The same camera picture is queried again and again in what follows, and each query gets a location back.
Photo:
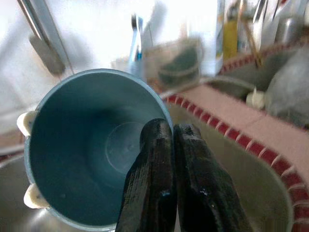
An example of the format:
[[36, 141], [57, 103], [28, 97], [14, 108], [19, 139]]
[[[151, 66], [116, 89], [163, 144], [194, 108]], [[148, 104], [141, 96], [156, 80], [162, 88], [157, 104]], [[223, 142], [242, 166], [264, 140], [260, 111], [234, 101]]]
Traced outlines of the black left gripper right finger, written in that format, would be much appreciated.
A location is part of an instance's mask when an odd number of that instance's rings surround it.
[[182, 232], [251, 232], [231, 176], [193, 124], [174, 126], [178, 213]]

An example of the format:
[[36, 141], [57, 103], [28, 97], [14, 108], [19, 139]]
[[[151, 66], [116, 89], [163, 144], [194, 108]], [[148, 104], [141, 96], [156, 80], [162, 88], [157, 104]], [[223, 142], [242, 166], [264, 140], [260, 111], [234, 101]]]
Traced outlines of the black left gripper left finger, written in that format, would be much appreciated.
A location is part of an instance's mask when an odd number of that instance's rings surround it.
[[172, 232], [177, 190], [173, 136], [168, 122], [156, 118], [140, 134], [140, 152], [125, 179], [117, 232]]

